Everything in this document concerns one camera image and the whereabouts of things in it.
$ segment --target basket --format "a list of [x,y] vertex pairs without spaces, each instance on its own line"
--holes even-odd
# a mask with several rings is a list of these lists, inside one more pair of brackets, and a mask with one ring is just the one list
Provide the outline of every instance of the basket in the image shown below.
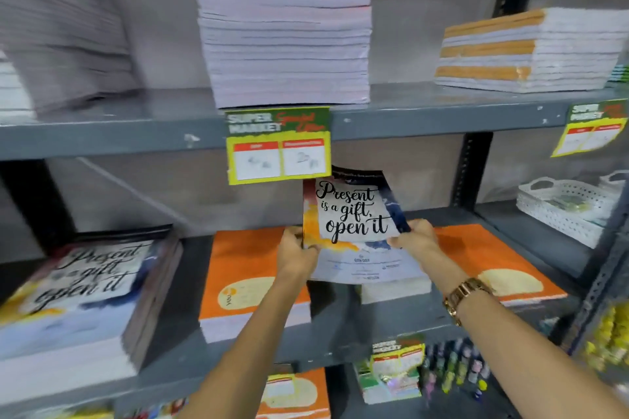
[[629,169],[618,169],[607,176],[599,177],[598,186],[618,197],[625,187],[625,179],[629,177]]
[[[541,181],[550,187],[533,188]],[[591,205],[585,212],[570,212],[550,204],[548,201],[561,195],[577,196]],[[524,213],[562,232],[582,244],[594,248],[601,237],[601,223],[609,219],[616,198],[606,190],[580,181],[556,181],[551,177],[540,177],[529,184],[520,186],[516,205]]]

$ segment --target watch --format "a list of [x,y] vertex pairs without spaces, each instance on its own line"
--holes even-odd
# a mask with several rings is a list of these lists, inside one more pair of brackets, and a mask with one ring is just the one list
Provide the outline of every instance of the watch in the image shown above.
[[444,306],[458,327],[461,326],[461,320],[457,317],[457,307],[466,296],[469,296],[475,290],[483,290],[493,295],[492,289],[482,281],[477,278],[468,278],[455,288],[450,295],[446,295],[444,298]]

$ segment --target person's right hand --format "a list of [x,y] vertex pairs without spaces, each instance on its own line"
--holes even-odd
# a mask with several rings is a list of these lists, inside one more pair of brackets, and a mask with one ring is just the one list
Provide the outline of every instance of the person's right hand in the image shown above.
[[387,242],[393,248],[404,248],[423,264],[425,254],[434,254],[435,251],[441,250],[435,229],[426,219],[410,220],[408,225],[411,227],[411,232],[401,233],[399,237],[391,237],[387,239]]

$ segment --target forearm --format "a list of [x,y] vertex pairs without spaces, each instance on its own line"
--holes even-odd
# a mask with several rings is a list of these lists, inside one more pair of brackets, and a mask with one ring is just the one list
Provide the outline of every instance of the forearm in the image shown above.
[[[440,251],[424,255],[422,268],[441,292],[449,293],[467,274]],[[463,327],[524,419],[627,418],[611,390],[580,368],[513,312],[483,291],[457,308]]]
[[256,416],[275,351],[301,283],[276,280],[232,348],[201,384],[181,419]]

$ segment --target orange notebook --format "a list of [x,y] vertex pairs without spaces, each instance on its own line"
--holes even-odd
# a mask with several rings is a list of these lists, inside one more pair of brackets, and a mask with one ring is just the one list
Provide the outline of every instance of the orange notebook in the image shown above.
[[484,281],[504,304],[535,303],[564,298],[550,281],[480,224],[435,229],[439,245],[470,276]]
[[274,419],[282,416],[323,419],[330,416],[325,369],[295,374],[295,393],[289,396],[262,397],[256,417]]
[[[277,273],[277,246],[284,227],[217,232],[199,320],[253,313]],[[304,287],[295,304],[310,303]]]

